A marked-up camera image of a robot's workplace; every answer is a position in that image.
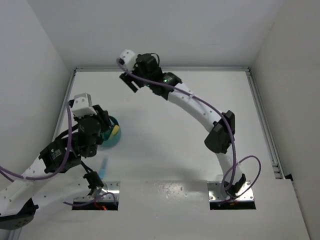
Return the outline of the yellow highlighter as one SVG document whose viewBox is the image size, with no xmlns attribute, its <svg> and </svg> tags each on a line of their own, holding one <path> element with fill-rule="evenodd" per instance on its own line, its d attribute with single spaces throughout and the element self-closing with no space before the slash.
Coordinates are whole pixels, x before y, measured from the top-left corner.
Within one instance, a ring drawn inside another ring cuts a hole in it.
<svg viewBox="0 0 320 240">
<path fill-rule="evenodd" d="M 115 125 L 109 135 L 109 138 L 113 138 L 119 131 L 120 127 L 118 125 Z"/>
</svg>

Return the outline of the blue highlighter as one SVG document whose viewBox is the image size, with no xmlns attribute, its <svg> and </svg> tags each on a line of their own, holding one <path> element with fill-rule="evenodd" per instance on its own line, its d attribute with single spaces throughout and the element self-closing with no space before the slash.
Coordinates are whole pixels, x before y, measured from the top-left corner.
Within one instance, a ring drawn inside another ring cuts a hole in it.
<svg viewBox="0 0 320 240">
<path fill-rule="evenodd" d="M 108 155 L 105 155 L 102 158 L 100 169 L 98 171 L 98 175 L 99 175 L 101 180 L 105 177 L 105 174 L 106 174 L 106 171 L 107 171 L 108 160 L 109 160 L 109 156 Z"/>
</svg>

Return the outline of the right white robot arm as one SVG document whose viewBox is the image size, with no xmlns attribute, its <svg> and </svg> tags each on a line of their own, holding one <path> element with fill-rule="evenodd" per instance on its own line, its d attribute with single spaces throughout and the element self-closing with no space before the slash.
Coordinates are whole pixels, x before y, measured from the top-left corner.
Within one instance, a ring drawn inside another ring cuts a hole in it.
<svg viewBox="0 0 320 240">
<path fill-rule="evenodd" d="M 182 108 L 205 128 L 208 135 L 204 144 L 216 154 L 223 173 L 222 189 L 235 197 L 246 181 L 236 158 L 235 114 L 230 110 L 218 111 L 196 96 L 177 75 L 162 71 L 156 53 L 136 54 L 126 49 L 116 63 L 124 71 L 120 79 L 131 90 L 136 92 L 147 86 L 155 95 Z"/>
</svg>

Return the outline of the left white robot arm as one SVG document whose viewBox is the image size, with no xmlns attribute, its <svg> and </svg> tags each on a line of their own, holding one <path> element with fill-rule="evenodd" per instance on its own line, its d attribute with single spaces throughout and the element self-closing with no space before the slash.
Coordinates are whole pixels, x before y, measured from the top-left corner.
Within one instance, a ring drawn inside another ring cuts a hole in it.
<svg viewBox="0 0 320 240">
<path fill-rule="evenodd" d="M 15 176 L 11 184 L 0 192 L 0 228 L 16 230 L 34 217 L 39 205 L 34 202 L 37 192 L 53 177 L 65 174 L 71 168 L 83 166 L 83 178 L 88 182 L 89 204 L 102 199 L 104 183 L 98 173 L 87 167 L 82 159 L 94 157 L 98 146 L 110 136 L 117 120 L 99 105 L 85 107 L 77 112 L 66 108 L 68 128 L 60 133 L 39 154 L 33 164 L 22 174 L 1 168 L 2 174 Z"/>
</svg>

